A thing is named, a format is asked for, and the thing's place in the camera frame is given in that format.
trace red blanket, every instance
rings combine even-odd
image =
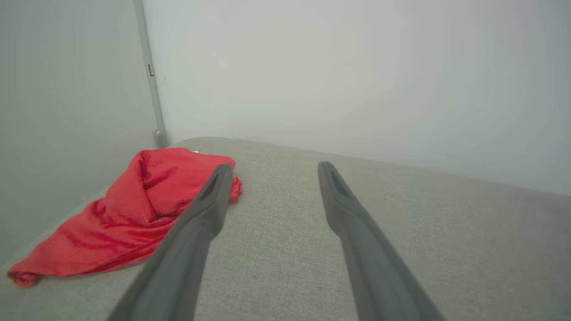
[[[235,162],[183,148],[144,150],[104,198],[68,219],[8,275],[30,287],[42,275],[70,276],[115,270],[152,255],[216,167]],[[242,183],[232,181],[230,198]]]

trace bunched red fabric end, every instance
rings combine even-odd
[[[229,157],[184,148],[138,152],[104,198],[65,221],[8,277],[19,287],[31,287],[42,275],[111,271],[150,257],[224,163],[236,164]],[[234,177],[230,199],[241,194],[242,182]]]

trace gray wall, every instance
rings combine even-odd
[[[252,139],[571,194],[571,1],[143,4],[173,142]]]
[[[154,148],[132,0],[0,2],[0,265]]]

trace red cloth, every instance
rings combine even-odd
[[[68,219],[14,265],[9,277],[30,287],[42,275],[104,272],[148,258],[223,163],[236,164],[229,157],[184,148],[138,152],[104,198]],[[241,193],[236,177],[230,198]]]

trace gray fabric surface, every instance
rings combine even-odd
[[[196,320],[357,319],[318,188],[327,160],[448,320],[571,318],[571,196],[249,141],[177,146],[234,158],[244,183],[211,245]],[[3,287],[3,319],[104,320],[141,268]]]

